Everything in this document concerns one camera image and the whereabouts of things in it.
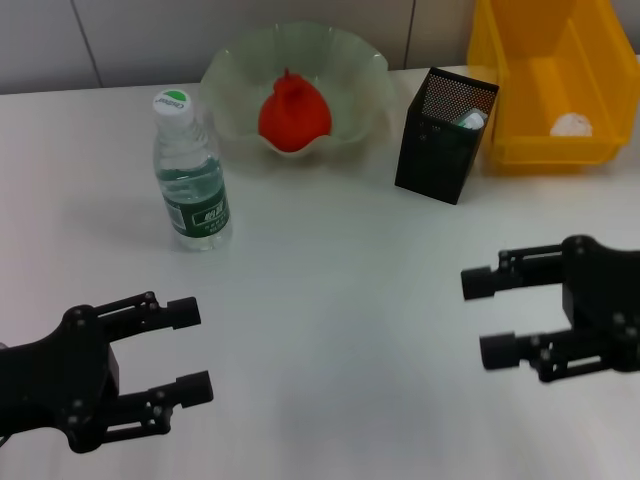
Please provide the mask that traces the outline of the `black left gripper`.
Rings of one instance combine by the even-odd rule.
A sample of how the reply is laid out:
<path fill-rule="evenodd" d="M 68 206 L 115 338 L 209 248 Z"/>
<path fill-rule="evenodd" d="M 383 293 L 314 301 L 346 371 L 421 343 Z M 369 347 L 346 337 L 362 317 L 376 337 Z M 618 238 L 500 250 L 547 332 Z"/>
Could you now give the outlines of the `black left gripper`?
<path fill-rule="evenodd" d="M 1 436 L 52 428 L 73 452 L 88 453 L 103 443 L 168 434 L 177 405 L 186 409 L 214 399 L 209 373 L 117 397 L 110 343 L 200 323 L 194 297 L 162 307 L 154 292 L 71 308 L 46 337 L 1 350 Z"/>

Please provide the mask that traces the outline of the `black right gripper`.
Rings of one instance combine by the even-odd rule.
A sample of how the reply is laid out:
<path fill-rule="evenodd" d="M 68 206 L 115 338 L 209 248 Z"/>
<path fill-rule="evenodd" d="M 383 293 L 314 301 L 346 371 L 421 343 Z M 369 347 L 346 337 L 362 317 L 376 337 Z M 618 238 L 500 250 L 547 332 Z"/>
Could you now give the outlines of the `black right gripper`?
<path fill-rule="evenodd" d="M 639 369 L 639 252 L 606 247 L 576 235 L 560 245 L 501 250 L 497 268 L 461 272 L 465 299 L 563 282 L 562 305 L 571 329 L 479 338 L 487 371 L 528 362 L 542 383 L 612 369 Z"/>

